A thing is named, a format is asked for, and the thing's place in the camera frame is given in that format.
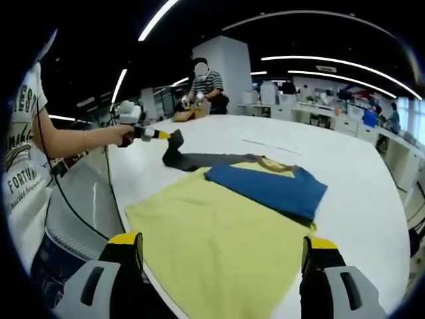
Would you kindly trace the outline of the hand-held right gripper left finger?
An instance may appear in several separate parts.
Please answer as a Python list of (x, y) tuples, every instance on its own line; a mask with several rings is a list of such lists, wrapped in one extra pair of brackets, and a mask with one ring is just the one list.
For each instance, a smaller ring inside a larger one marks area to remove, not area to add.
[(81, 266), (64, 285), (53, 309), (57, 318), (123, 318), (143, 290), (143, 235), (112, 237), (96, 260)]

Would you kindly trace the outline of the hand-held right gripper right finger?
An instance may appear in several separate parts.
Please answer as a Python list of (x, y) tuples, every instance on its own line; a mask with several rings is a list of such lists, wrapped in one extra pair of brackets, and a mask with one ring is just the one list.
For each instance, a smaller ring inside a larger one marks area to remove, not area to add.
[(386, 318), (373, 283), (321, 237), (303, 238), (299, 295), (302, 318)]

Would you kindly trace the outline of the person's left hand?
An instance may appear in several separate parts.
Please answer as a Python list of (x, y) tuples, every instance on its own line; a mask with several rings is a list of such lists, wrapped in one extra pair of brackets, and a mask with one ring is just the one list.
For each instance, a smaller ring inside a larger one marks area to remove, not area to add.
[(135, 128), (133, 126), (120, 124), (115, 129), (118, 134), (117, 147), (126, 148), (133, 143), (135, 138)]

